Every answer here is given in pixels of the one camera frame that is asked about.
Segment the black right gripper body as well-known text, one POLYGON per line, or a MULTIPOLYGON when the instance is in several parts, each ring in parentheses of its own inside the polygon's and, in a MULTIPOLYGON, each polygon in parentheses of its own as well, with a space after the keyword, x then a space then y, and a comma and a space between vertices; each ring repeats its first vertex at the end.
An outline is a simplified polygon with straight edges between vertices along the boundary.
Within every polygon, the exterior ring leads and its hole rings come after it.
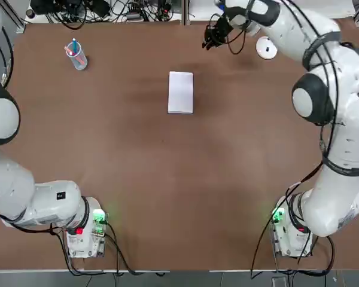
POLYGON ((215 23, 209 24, 212 39, 226 39, 232 27, 226 17, 221 16, 215 23))

